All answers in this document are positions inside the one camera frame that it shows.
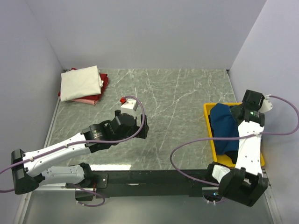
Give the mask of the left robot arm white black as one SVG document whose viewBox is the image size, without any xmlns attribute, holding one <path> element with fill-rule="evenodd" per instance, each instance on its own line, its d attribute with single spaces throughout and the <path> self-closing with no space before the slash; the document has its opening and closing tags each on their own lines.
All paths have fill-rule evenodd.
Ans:
<svg viewBox="0 0 299 224">
<path fill-rule="evenodd" d="M 33 152 L 14 150 L 11 154 L 14 193 L 22 195 L 54 183 L 75 184 L 87 188 L 96 182 L 89 164 L 59 167 L 58 163 L 109 149 L 131 138 L 145 139 L 148 130 L 146 115 L 141 115 L 141 124 L 137 125 L 136 117 L 116 110 L 113 120 L 90 125 L 69 139 L 50 147 Z"/>
</svg>

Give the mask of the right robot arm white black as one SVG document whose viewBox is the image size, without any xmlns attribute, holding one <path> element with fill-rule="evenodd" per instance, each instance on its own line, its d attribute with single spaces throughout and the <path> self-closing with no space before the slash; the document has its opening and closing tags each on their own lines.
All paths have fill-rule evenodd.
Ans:
<svg viewBox="0 0 299 224">
<path fill-rule="evenodd" d="M 260 151 L 265 115 L 260 112 L 265 97 L 246 90 L 242 103 L 230 109 L 240 136 L 238 155 L 233 169 L 213 162 L 208 166 L 205 181 L 219 184 L 219 194 L 235 202 L 253 206 L 267 189 L 269 180 L 262 175 Z"/>
</svg>

